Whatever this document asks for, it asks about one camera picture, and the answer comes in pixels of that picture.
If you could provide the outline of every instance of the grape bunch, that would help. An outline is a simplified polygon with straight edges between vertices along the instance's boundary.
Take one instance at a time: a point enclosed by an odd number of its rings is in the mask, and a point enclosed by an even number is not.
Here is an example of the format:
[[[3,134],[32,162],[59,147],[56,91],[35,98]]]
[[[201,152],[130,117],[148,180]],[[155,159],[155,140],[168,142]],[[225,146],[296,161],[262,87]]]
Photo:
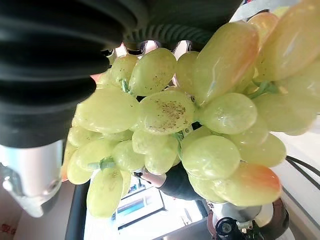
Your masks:
[[[178,61],[165,48],[114,61],[77,106],[62,166],[73,184],[93,178],[93,216],[115,212],[132,172],[161,175],[180,161],[206,200],[257,206],[280,197],[270,167],[286,147],[270,132],[301,135],[320,111],[320,2],[286,11],[227,23]]]

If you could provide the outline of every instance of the black cable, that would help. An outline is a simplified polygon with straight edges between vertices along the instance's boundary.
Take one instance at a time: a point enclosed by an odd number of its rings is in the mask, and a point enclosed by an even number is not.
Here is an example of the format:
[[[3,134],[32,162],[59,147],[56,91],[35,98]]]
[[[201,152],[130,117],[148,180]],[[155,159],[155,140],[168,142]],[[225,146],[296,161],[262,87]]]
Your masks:
[[[286,159],[289,163],[290,163],[290,162],[294,162],[294,163],[297,163],[297,164],[299,164],[299,165],[301,165],[301,166],[309,169],[311,172],[313,172],[314,174],[316,174],[317,176],[320,177],[320,171],[319,171],[318,169],[316,169],[315,167],[309,165],[308,163],[305,163],[304,161],[301,161],[301,160],[299,160],[299,159],[296,159],[296,158],[294,158],[294,157],[292,157],[292,156],[286,156],[285,159]]]

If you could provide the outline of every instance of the white surface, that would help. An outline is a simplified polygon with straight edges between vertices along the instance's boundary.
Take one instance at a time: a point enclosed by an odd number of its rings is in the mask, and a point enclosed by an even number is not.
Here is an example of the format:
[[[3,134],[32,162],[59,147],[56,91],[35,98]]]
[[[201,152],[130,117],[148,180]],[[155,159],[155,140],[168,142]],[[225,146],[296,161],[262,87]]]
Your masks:
[[[69,181],[63,182],[55,206],[43,217],[23,212],[14,240],[64,240],[74,189]]]

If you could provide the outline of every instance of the grape stem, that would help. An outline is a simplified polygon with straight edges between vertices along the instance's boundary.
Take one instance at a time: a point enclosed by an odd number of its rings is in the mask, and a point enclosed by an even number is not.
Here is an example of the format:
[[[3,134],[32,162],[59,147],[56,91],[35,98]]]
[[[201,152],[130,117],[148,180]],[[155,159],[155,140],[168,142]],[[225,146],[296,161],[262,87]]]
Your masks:
[[[116,164],[113,162],[113,158],[111,156],[101,159],[100,162],[92,162],[88,164],[88,167],[93,171],[97,169],[111,169],[115,166]]]
[[[132,92],[129,89],[129,85],[127,83],[127,80],[126,79],[121,79],[120,81],[121,81],[122,91],[132,95]]]
[[[276,85],[274,85],[272,82],[269,81],[263,81],[263,82],[255,82],[253,81],[253,83],[259,87],[257,91],[255,91],[252,94],[249,94],[247,97],[250,99],[255,99],[257,97],[259,97],[262,94],[265,93],[270,93],[270,94],[277,94],[279,93],[279,90],[277,88]]]
[[[182,141],[182,139],[184,139],[184,135],[183,135],[182,131],[179,131],[179,132],[174,133],[173,136],[178,141],[178,156],[179,156],[180,160],[182,161],[181,141]]]

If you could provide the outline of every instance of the grape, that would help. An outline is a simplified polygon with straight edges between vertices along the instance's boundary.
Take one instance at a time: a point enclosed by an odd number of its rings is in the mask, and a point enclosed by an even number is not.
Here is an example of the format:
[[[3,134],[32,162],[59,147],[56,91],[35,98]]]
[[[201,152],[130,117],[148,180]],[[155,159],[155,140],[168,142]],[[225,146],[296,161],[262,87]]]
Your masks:
[[[183,54],[177,62],[175,76],[177,85],[190,95],[195,94],[193,65],[197,59],[199,52],[188,51]]]
[[[196,178],[192,175],[188,175],[190,184],[192,185],[194,191],[199,194],[202,198],[209,200],[213,203],[223,203],[225,200],[223,200],[221,197],[219,197],[214,189],[215,184],[212,180],[207,179],[200,179]]]
[[[212,135],[209,128],[202,126],[198,129],[189,133],[182,141],[181,141],[181,149],[184,151],[188,146],[192,145],[193,142],[199,138],[206,137]]]
[[[67,169],[69,166],[70,159],[76,150],[77,150],[77,148],[75,146],[73,146],[69,141],[66,142],[65,150],[64,150],[64,157],[63,157],[63,164],[61,167],[62,182],[68,180]]]
[[[113,161],[123,171],[133,172],[141,169],[145,165],[144,157],[134,152],[131,140],[118,143],[112,151]]]
[[[248,21],[248,23],[255,26],[258,31],[260,48],[275,29],[278,21],[279,18],[271,12],[261,12]]]
[[[176,156],[176,157],[175,157],[175,160],[174,160],[174,162],[173,162],[173,164],[172,164],[172,167],[178,165],[180,162],[181,162],[180,157],[179,157],[179,156]]]
[[[259,78],[279,81],[304,69],[319,55],[319,39],[319,0],[304,0],[291,7],[259,53]]]
[[[173,166],[177,154],[178,141],[173,136],[170,136],[165,146],[157,152],[144,156],[144,165],[152,174],[165,174]]]
[[[281,190],[271,169],[252,163],[241,162],[229,178],[214,181],[217,195],[240,207],[270,204],[280,197]]]
[[[136,130],[132,135],[133,151],[137,154],[152,154],[159,151],[168,141],[168,135],[154,135]]]
[[[195,100],[199,105],[228,92],[241,80],[258,54],[256,28],[231,22],[215,32],[193,66]]]
[[[103,72],[96,81],[97,89],[104,89],[113,87],[111,82],[111,69],[109,68],[107,71]]]
[[[101,133],[89,131],[81,126],[71,127],[68,134],[68,141],[77,148],[99,138],[102,138]]]
[[[105,139],[120,142],[131,139],[133,134],[133,131],[125,130],[116,133],[104,133],[103,136]]]
[[[284,93],[296,96],[320,111],[320,60],[317,60],[297,74],[278,81],[277,86]]]
[[[121,87],[122,80],[125,80],[127,83],[129,83],[131,73],[138,60],[139,59],[136,56],[130,54],[120,56],[115,59],[111,68],[112,84]]]
[[[109,157],[116,144],[117,142],[100,138],[80,147],[72,158],[83,170],[93,171],[95,168],[89,164],[99,163],[100,160]]]
[[[303,127],[301,129],[295,130],[295,131],[287,131],[285,132],[285,134],[289,135],[289,136],[299,136],[302,134],[305,134],[306,132],[308,132],[310,130],[311,126],[308,127]]]
[[[164,91],[177,91],[177,92],[185,93],[185,91],[182,90],[182,88],[180,88],[178,86],[167,87]]]
[[[257,119],[255,104],[245,95],[227,93],[204,106],[199,114],[201,124],[222,134],[239,134]]]
[[[91,181],[86,197],[86,206],[96,218],[109,218],[121,200],[123,177],[120,170],[106,168],[99,171]]]
[[[126,196],[129,192],[131,185],[131,173],[129,171],[120,171],[122,175],[122,193],[121,198]]]
[[[152,134],[173,134],[187,128],[194,120],[192,101],[178,91],[162,91],[140,102],[140,125]]]
[[[258,146],[238,145],[238,149],[242,160],[268,168],[279,165],[287,156],[284,143],[271,133]]]
[[[310,126],[316,118],[314,109],[287,95],[264,94],[253,100],[270,131],[292,132]]]
[[[250,95],[253,94],[255,91],[258,90],[259,87],[257,87],[257,85],[255,85],[252,81],[249,82],[248,86],[246,86],[246,88],[242,91],[242,94],[244,95]]]
[[[138,119],[138,121],[137,121],[134,125],[132,125],[131,127],[129,127],[129,130],[130,130],[131,132],[135,132],[135,131],[137,131],[139,128],[140,128],[140,121],[139,121],[139,119]]]
[[[165,88],[176,70],[176,58],[165,48],[145,54],[135,65],[129,87],[134,95],[149,96]]]
[[[85,129],[100,133],[119,133],[137,122],[138,101],[114,88],[97,89],[78,104],[75,116]]]
[[[92,172],[83,170],[77,165],[78,151],[79,149],[73,153],[66,170],[67,178],[75,185],[85,184],[92,175]]]
[[[78,121],[78,119],[76,118],[76,116],[74,116],[74,118],[72,119],[71,126],[72,126],[72,127],[79,126],[79,121]]]
[[[254,65],[250,66],[247,71],[245,71],[243,77],[237,82],[230,90],[230,92],[239,93],[241,94],[248,85],[252,82],[252,79],[255,74],[255,67]]]
[[[238,167],[240,153],[237,147],[222,136],[205,136],[195,140],[183,151],[182,163],[196,178],[225,179]]]
[[[262,144],[268,135],[269,131],[266,122],[258,116],[252,127],[239,134],[228,135],[227,138],[237,146],[256,146]]]
[[[278,18],[281,18],[289,9],[289,6],[279,6],[272,13]]]

